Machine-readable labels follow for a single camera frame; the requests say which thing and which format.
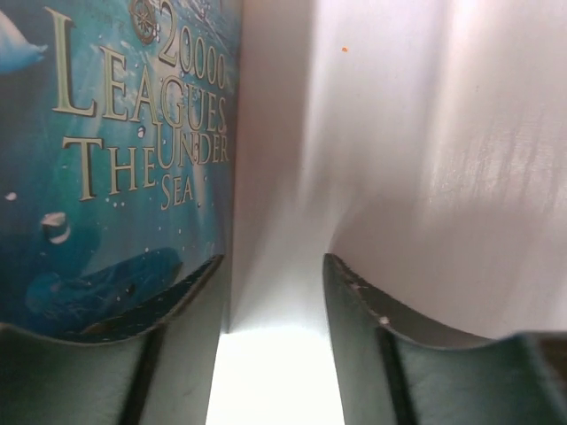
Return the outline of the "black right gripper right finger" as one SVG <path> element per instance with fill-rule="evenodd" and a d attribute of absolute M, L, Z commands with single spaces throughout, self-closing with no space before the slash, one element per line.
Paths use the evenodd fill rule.
<path fill-rule="evenodd" d="M 322 277 L 346 423 L 565 423 L 563 332 L 491 339 L 448 327 L 331 253 Z"/>

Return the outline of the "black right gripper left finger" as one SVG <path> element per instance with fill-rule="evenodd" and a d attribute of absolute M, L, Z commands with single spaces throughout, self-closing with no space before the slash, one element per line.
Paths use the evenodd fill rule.
<path fill-rule="evenodd" d="M 4 424 L 203 424 L 226 301 L 220 255 L 68 339 L 1 327 Z"/>

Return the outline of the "teal 20000 Leagues book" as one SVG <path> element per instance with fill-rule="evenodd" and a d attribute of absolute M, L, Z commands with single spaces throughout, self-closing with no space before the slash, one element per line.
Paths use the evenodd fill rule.
<path fill-rule="evenodd" d="M 73 338 L 227 252 L 239 1 L 1 4 L 1 320 Z"/>

